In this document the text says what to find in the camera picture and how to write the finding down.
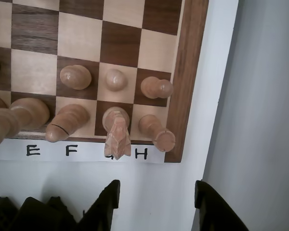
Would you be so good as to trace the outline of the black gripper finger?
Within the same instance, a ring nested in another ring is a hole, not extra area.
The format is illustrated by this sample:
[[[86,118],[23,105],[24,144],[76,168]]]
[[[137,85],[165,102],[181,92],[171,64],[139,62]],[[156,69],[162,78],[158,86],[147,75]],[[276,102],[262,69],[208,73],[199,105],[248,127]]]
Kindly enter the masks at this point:
[[[195,183],[195,208],[200,231],[247,231],[248,228],[229,204],[208,183]]]
[[[110,231],[113,210],[118,209],[120,181],[113,180],[100,193],[90,209],[76,225],[75,231]]]

